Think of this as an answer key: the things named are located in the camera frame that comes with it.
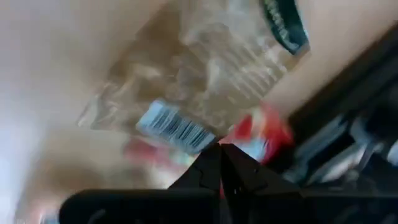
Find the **black plastic object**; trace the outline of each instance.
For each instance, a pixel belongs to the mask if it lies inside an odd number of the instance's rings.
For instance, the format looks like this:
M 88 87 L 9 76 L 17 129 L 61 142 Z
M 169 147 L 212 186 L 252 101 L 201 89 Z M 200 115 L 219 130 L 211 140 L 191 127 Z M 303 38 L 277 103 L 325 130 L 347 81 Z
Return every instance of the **black plastic object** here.
M 218 145 L 203 152 L 168 190 L 85 190 L 60 209 L 60 224 L 218 223 Z
M 398 195 L 377 191 L 299 189 L 234 145 L 216 144 L 168 190 L 87 190 L 62 205 L 59 221 L 398 223 L 397 204 Z

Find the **snack bag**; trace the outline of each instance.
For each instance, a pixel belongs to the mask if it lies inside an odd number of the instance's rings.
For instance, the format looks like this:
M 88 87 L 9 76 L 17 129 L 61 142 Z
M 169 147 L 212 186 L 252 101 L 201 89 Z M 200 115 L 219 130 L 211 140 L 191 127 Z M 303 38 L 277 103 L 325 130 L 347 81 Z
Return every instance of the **snack bag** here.
M 278 113 L 262 104 L 251 110 L 234 126 L 231 134 L 219 143 L 233 143 L 253 159 L 267 164 L 278 153 L 281 145 L 293 144 L 293 135 Z
M 298 62 L 306 41 L 293 38 L 303 31 L 293 15 L 294 0 L 170 1 L 137 33 L 79 125 L 198 154 Z

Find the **plastic bag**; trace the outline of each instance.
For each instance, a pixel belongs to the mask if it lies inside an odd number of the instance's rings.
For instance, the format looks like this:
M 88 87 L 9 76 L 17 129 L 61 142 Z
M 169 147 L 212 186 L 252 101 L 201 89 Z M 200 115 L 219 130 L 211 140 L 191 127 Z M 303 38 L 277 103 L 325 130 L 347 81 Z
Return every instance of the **plastic bag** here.
M 198 139 L 227 134 L 297 60 L 255 0 L 173 1 L 137 34 L 79 125 L 198 153 Z

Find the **barcode label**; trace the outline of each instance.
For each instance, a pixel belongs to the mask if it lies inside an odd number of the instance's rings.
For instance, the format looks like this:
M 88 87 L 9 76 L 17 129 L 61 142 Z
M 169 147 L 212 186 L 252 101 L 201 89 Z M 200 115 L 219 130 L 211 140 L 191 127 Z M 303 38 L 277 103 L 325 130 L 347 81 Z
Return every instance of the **barcode label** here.
M 178 114 L 178 109 L 154 101 L 136 124 L 144 134 L 160 137 L 188 153 L 199 153 L 215 135 L 193 121 Z

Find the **clear plastic bag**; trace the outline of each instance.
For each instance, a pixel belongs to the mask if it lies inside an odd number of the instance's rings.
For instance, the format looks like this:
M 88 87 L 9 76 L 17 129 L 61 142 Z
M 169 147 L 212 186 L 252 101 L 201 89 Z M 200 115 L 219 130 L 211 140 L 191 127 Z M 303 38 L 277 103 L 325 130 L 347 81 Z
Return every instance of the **clear plastic bag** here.
M 222 136 L 297 60 L 255 0 L 172 1 L 137 34 L 79 125 L 139 136 L 137 123 L 162 100 Z

